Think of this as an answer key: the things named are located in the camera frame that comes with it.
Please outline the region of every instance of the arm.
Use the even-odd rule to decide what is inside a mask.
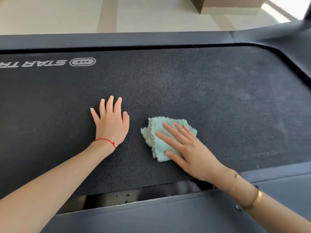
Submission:
[[[96,124],[96,139],[106,138],[118,146],[129,129],[129,116],[121,116],[119,98],[113,110],[113,97],[102,99],[100,117],[91,109]],[[0,200],[0,232],[37,233],[49,222],[82,181],[115,148],[105,140],[92,143],[86,150],[25,184]]]
[[[164,124],[164,127],[177,140],[159,132],[156,134],[179,151],[184,158],[172,151],[167,151],[165,154],[185,172],[197,179],[208,181],[229,194],[242,208],[251,206],[257,197],[258,189],[242,177],[235,177],[235,171],[222,165],[186,126],[181,127],[176,123],[174,125],[177,130],[167,124]],[[265,193],[262,194],[260,201],[248,213],[267,232],[311,232],[311,223],[309,221]]]

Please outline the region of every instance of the microfiber towel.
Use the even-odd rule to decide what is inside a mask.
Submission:
[[[166,117],[154,117],[149,118],[148,127],[140,129],[142,136],[145,138],[146,143],[151,147],[152,150],[152,156],[158,160],[158,162],[168,161],[169,158],[165,155],[165,151],[171,150],[175,152],[176,154],[181,154],[172,148],[170,145],[166,144],[163,140],[161,140],[156,135],[156,131],[161,132],[168,137],[171,137],[175,139],[175,137],[172,136],[171,133],[169,133],[164,127],[163,123],[167,123],[171,125],[173,128],[175,126],[173,125],[173,122],[176,122],[180,126],[186,125],[190,131],[196,136],[197,130],[192,128],[190,125],[188,125],[187,121],[184,119],[171,119]]]

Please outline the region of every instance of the hand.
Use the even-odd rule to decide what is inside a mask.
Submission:
[[[102,99],[99,104],[100,118],[93,108],[91,114],[96,124],[96,139],[104,138],[115,143],[117,147],[121,144],[129,129],[130,117],[127,112],[123,112],[123,119],[121,115],[122,98],[119,97],[113,109],[114,97],[110,96],[105,108],[105,100]]]
[[[165,154],[191,176],[216,185],[218,174],[224,171],[226,167],[193,135],[187,126],[181,127],[177,123],[173,124],[177,130],[167,123],[164,123],[163,126],[177,140],[160,132],[156,132],[156,135],[180,152],[184,158],[172,151],[166,151]]]

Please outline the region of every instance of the treadmill deck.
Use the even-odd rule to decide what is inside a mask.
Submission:
[[[69,64],[81,57],[96,62]],[[67,61],[56,66],[60,60]],[[26,61],[35,63],[22,67]],[[0,62],[19,66],[0,68],[0,198],[83,151],[95,137],[89,108],[98,111],[109,95],[123,98],[130,131],[75,195],[192,178],[152,158],[140,134],[148,117],[186,119],[238,171],[311,160],[310,88],[262,48],[26,53],[0,55]]]

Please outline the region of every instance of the floor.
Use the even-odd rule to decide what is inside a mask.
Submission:
[[[190,0],[0,0],[0,35],[220,31],[303,19],[311,0],[266,0],[255,15],[200,15]]]

